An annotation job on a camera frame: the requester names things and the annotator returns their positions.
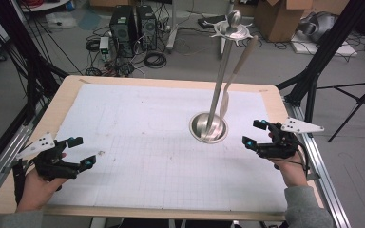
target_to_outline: floor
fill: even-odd
[[[86,7],[78,8],[71,14],[78,25],[70,29],[53,29],[50,35],[69,59],[78,68],[84,69],[89,65],[88,51],[85,49],[86,38],[92,35],[93,30],[107,26],[109,17],[108,13]],[[178,15],[179,20],[183,21],[189,13],[181,12]],[[181,26],[200,29],[196,18],[200,16],[192,14]],[[43,37],[47,39],[53,63],[64,71],[76,72],[48,36],[43,34]],[[322,72],[318,86],[365,83],[365,46],[358,45],[357,42],[351,42],[351,45],[355,50],[360,50],[357,56],[350,58],[349,62],[342,57],[333,58]],[[219,38],[210,38],[209,33],[195,30],[179,30],[174,50],[165,53],[165,67],[143,67],[141,71],[135,70],[130,77],[214,82],[221,60],[219,50]],[[243,47],[233,47],[226,73],[233,70],[242,50]],[[311,58],[311,55],[295,54],[289,44],[276,47],[262,41],[243,66],[235,83],[277,85],[299,74]],[[102,62],[96,61],[94,65],[101,64]],[[361,96],[365,93],[365,85],[352,86],[346,90]],[[291,87],[283,89],[281,95],[287,95],[290,91]],[[0,62],[0,136],[25,102],[23,88],[11,61]],[[354,107],[355,100],[334,89],[318,90],[313,123],[325,127],[324,132],[314,136],[350,224],[352,227],[362,228],[365,227],[365,105],[332,142],[327,142]],[[46,216],[43,227],[89,227],[90,220],[88,217]],[[110,219],[107,226],[118,222],[117,218]],[[243,222],[242,225],[246,228],[259,227],[255,222]]]

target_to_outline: box flap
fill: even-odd
[[[288,10],[305,10],[310,9],[312,6],[313,0],[286,0]]]
[[[271,6],[274,6],[280,0],[266,0]]]

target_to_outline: black metal frame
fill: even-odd
[[[301,100],[308,93],[305,122],[311,123],[313,119],[317,81],[322,70],[328,65],[364,14],[365,0],[350,0],[308,66],[300,74],[277,85],[278,90],[295,85],[290,94],[284,97],[285,102],[294,106],[300,106]]]
[[[339,129],[334,133],[334,135],[328,140],[328,142],[330,143],[334,137],[337,135],[337,133],[339,133],[339,131],[345,126],[345,124],[347,122],[349,122],[349,120],[351,120],[351,118],[356,114],[356,112],[361,108],[362,105],[365,105],[365,93],[358,98],[357,96],[341,89],[342,87],[350,87],[350,86],[365,86],[365,83],[361,83],[361,84],[347,84],[347,85],[332,85],[332,86],[325,86],[325,87],[318,87],[317,89],[325,89],[325,88],[334,88],[336,90],[338,90],[339,92],[353,98],[356,100],[356,104],[357,107],[351,112],[351,114],[346,118],[346,120],[343,122],[343,124],[339,127]]]

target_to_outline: tripod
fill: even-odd
[[[337,133],[339,133],[339,131],[345,126],[345,124],[347,122],[349,122],[349,120],[351,120],[351,118],[355,115],[355,113],[361,108],[362,105],[365,104],[365,93],[358,98],[357,96],[341,89],[342,87],[349,87],[349,86],[365,86],[365,83],[361,83],[361,84],[348,84],[348,85],[333,85],[333,86],[325,86],[325,87],[318,87],[317,89],[325,89],[325,88],[334,88],[336,90],[338,90],[339,92],[344,93],[345,95],[348,95],[349,97],[353,98],[356,100],[356,104],[357,107],[352,111],[352,113],[348,116],[348,118],[346,118],[345,122],[339,127],[339,129],[334,133],[334,135],[331,137],[331,139],[328,140],[328,142],[330,143],[334,137],[337,135]]]

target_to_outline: metal rod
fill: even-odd
[[[230,50],[232,49],[233,41],[226,39],[226,44],[224,45],[224,52],[221,56],[221,65],[219,67],[218,79],[216,80],[215,91],[213,92],[212,104],[210,106],[209,118],[206,124],[206,133],[209,131],[212,125],[213,118],[215,116],[216,105],[218,104],[219,95],[221,94],[221,85],[223,84],[224,72],[226,71],[227,60],[230,55]]]

